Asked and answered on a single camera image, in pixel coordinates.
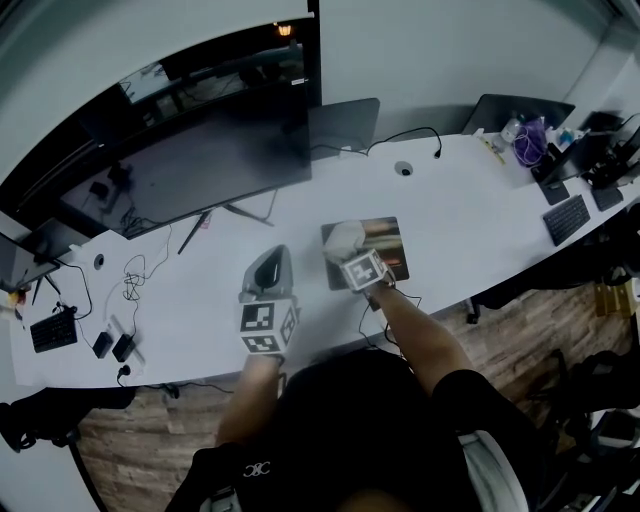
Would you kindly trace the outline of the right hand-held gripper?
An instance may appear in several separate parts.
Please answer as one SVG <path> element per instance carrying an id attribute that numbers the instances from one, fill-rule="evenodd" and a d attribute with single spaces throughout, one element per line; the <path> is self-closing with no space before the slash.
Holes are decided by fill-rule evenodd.
<path id="1" fill-rule="evenodd" d="M 340 271 L 347 287 L 355 293 L 383 281 L 387 275 L 393 275 L 376 249 L 369 249 L 341 263 Z"/>

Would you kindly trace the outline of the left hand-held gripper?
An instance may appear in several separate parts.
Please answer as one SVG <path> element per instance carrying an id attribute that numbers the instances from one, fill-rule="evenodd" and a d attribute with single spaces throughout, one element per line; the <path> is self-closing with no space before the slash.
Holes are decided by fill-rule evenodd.
<path id="1" fill-rule="evenodd" d="M 245 271 L 239 294 L 239 338 L 249 354 L 284 355 L 299 316 L 291 254 L 281 244 L 264 252 Z"/>

